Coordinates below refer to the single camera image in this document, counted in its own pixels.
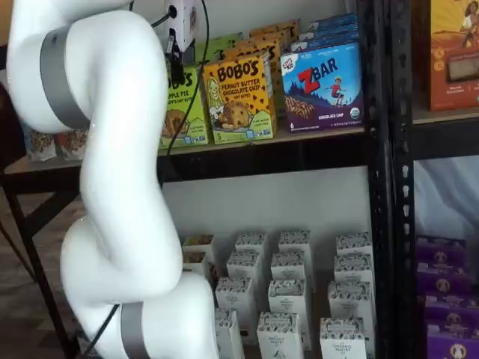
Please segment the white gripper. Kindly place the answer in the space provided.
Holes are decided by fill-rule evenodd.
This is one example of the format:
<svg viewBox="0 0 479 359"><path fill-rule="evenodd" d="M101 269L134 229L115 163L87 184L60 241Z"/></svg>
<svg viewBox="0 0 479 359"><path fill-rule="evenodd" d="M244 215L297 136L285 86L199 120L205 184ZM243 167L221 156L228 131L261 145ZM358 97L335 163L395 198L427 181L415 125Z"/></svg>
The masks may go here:
<svg viewBox="0 0 479 359"><path fill-rule="evenodd" d="M166 54L171 77L183 77L182 60L195 63L195 44L192 42L198 31L198 1L170 0L165 2L165 9L169 14L165 28L168 30Z"/></svg>

